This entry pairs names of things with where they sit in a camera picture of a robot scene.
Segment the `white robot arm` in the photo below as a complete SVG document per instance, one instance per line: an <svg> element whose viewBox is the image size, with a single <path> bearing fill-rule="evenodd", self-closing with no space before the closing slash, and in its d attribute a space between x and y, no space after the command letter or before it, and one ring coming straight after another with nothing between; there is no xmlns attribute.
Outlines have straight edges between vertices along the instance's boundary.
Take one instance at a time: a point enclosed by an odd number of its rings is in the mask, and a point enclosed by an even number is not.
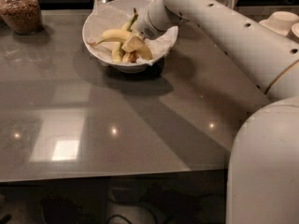
<svg viewBox="0 0 299 224"><path fill-rule="evenodd" d="M273 101L235 138L226 224L299 224L299 45L216 0L154 0L135 29L156 39L181 21L197 24Z"/></svg>

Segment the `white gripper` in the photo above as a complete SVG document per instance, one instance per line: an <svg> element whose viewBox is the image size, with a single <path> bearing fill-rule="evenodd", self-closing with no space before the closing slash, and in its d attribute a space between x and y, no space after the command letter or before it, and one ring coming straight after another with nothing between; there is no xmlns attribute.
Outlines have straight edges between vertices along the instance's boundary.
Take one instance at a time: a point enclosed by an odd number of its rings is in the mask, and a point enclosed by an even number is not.
<svg viewBox="0 0 299 224"><path fill-rule="evenodd" d="M139 32L144 38L155 40L162 36L163 33L153 26L149 17L149 7L142 7L138 12L138 18L133 25L133 29ZM125 52L133 52L142 48L145 42L136 34L130 34L125 40L121 49Z"/></svg>

